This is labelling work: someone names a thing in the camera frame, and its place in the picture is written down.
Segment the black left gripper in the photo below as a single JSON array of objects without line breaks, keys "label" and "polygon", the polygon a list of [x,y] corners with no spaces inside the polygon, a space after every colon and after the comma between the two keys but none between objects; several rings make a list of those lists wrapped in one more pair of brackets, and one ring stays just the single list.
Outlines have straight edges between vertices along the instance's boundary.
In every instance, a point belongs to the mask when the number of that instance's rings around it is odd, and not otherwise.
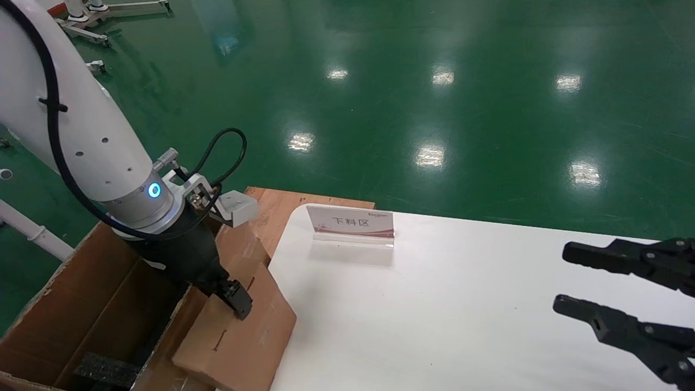
[{"label": "black left gripper", "polygon": [[238,280],[229,280],[229,273],[219,262],[215,237],[204,221],[177,238],[127,244],[170,280],[191,284],[208,297],[215,294],[241,321],[250,314],[253,299]]}]

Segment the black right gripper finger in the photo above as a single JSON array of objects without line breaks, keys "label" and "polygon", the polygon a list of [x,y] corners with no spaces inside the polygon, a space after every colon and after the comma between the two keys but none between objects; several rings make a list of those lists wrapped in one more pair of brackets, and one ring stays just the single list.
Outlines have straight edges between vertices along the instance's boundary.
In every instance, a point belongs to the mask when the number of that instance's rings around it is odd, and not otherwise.
[{"label": "black right gripper finger", "polygon": [[693,329],[642,322],[621,310],[568,295],[557,295],[553,310],[588,324],[600,343],[633,354],[663,383],[694,389]]},{"label": "black right gripper finger", "polygon": [[616,238],[605,248],[568,242],[563,260],[610,273],[633,274],[694,297],[693,238],[670,238],[651,244]]}]

